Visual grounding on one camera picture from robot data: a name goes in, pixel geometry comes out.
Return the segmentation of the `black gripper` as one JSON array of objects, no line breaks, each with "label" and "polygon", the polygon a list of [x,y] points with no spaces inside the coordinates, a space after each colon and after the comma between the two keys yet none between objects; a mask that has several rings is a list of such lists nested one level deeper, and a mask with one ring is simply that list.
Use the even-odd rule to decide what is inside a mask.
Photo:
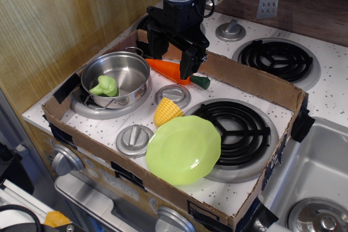
[{"label": "black gripper", "polygon": [[206,0],[163,0],[163,7],[148,7],[150,56],[161,59],[169,43],[182,51],[180,79],[186,80],[207,61],[209,41],[201,31]]}]

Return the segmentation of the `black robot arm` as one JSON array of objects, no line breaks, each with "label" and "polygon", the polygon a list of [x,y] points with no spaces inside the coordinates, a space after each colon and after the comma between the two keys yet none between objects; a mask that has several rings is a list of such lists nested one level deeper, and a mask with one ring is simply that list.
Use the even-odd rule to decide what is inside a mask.
[{"label": "black robot arm", "polygon": [[206,0],[163,0],[162,8],[148,7],[147,39],[150,56],[161,58],[174,45],[182,52],[180,78],[196,73],[207,54],[209,41],[201,31]]}]

